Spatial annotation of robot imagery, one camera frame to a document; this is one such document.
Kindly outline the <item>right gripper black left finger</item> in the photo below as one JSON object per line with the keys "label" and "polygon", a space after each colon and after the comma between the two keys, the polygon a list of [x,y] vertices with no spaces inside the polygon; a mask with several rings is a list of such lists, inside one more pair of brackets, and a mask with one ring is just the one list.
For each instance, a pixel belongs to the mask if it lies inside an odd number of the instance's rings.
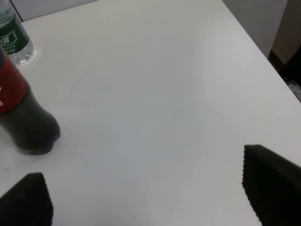
{"label": "right gripper black left finger", "polygon": [[0,198],[2,226],[51,226],[54,207],[41,172],[29,173]]}

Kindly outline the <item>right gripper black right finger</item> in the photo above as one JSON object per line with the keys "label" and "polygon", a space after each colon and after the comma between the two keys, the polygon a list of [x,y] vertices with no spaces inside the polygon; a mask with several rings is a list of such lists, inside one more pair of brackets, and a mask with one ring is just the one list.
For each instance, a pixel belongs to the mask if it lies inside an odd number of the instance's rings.
{"label": "right gripper black right finger", "polygon": [[301,168],[262,145],[245,145],[242,186],[263,226],[301,224]]}

